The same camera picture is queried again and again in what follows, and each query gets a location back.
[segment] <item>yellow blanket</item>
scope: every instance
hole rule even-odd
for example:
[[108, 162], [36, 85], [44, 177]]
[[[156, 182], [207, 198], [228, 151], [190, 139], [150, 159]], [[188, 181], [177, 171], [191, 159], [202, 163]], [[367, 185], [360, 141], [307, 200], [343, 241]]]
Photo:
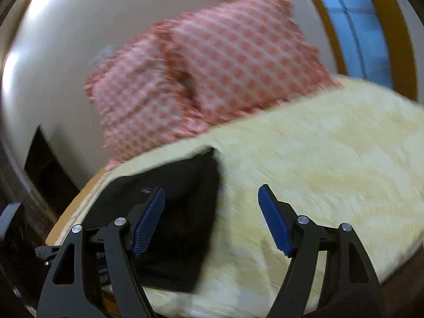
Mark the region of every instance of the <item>yellow blanket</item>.
[[[210, 144], [219, 150], [223, 174], [211, 252], [195, 293], [145, 289], [155, 311], [169, 317], [266, 316], [290, 260], [276, 249], [259, 209], [257, 190], [264, 183], [317, 224], [353, 225], [379, 279], [386, 279], [422, 242], [424, 111], [368, 82], [337, 79], [340, 90], [213, 127], [104, 174], [57, 243], [116, 177]], [[317, 304], [324, 268], [321, 255], [308, 310]]]

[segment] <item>bed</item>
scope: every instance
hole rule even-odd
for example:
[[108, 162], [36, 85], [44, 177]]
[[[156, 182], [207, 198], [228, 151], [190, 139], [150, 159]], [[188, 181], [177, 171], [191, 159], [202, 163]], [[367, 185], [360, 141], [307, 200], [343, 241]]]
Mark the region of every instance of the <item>bed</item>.
[[[167, 317], [266, 316], [290, 260], [276, 249], [257, 204], [264, 183], [317, 224], [353, 225], [383, 283], [389, 313], [398, 312], [422, 294], [424, 111], [369, 82], [336, 78], [339, 89], [215, 126], [110, 172], [100, 171], [46, 243], [60, 245], [115, 178], [183, 158], [208, 144], [218, 150], [223, 177], [211, 251], [194, 293], [145, 288], [156, 312]], [[325, 255], [320, 254], [307, 311], [317, 305], [324, 269]]]

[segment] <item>black garment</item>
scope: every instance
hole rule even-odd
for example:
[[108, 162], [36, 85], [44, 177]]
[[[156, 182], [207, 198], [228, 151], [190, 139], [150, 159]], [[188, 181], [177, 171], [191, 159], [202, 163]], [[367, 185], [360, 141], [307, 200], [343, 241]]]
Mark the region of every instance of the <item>black garment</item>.
[[142, 285], [192, 292], [200, 275], [218, 195], [220, 175], [214, 149], [133, 176], [120, 177], [100, 194], [88, 212], [87, 229], [126, 216], [149, 197], [146, 188], [165, 190], [165, 208], [148, 249], [134, 260]]

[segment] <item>pillow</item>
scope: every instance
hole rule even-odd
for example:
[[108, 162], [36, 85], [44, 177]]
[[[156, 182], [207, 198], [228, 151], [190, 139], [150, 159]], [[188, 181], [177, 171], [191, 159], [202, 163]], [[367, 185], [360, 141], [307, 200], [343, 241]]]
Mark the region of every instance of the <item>pillow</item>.
[[186, 13], [171, 35], [212, 123], [336, 84], [291, 19], [288, 0], [232, 0]]
[[208, 127], [176, 80], [184, 64], [166, 29], [169, 25], [156, 24], [102, 63], [86, 82], [110, 153], [107, 169]]

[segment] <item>bedspread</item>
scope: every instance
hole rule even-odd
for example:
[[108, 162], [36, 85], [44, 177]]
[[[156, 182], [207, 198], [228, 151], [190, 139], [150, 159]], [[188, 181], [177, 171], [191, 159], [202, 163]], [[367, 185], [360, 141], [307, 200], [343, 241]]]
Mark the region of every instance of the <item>bedspread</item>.
[[[290, 260], [277, 250], [257, 203], [267, 183], [280, 201], [317, 224], [349, 222], [383, 281], [422, 243], [424, 111], [363, 80], [211, 128], [144, 153], [104, 174], [69, 220], [60, 244], [110, 181], [184, 157], [219, 150], [223, 185], [201, 279], [192, 294], [146, 288], [169, 317], [265, 317]], [[307, 310], [319, 298], [320, 253]]]

